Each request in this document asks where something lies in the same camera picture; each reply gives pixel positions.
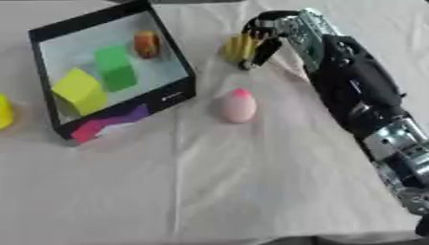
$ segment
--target yellow cube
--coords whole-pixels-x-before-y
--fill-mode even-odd
[[[107,103],[107,94],[102,90],[102,85],[77,68],[54,84],[52,90],[73,105],[82,116],[102,109]]]
[[[11,103],[5,95],[0,94],[0,129],[13,123],[13,110]]]

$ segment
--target foam block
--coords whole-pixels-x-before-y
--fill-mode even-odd
[[[0,94],[0,129],[6,128],[13,123],[13,110],[11,103],[5,95]]]
[[[96,112],[107,103],[102,85],[81,69],[73,69],[54,84],[52,90],[68,101],[82,116]]]
[[[137,83],[126,47],[110,46],[100,49],[95,52],[95,62],[109,92],[120,91]]]

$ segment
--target small apple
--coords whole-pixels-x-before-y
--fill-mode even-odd
[[[160,39],[153,31],[142,31],[134,36],[134,48],[142,58],[153,58],[160,53]]]

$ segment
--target green cube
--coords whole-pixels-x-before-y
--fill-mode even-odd
[[[109,92],[116,92],[137,83],[126,54],[125,46],[110,46],[95,52],[97,69]]]

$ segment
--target yellow cup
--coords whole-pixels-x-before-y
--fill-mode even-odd
[[[8,98],[0,94],[0,129],[3,129],[13,123],[13,109]]]

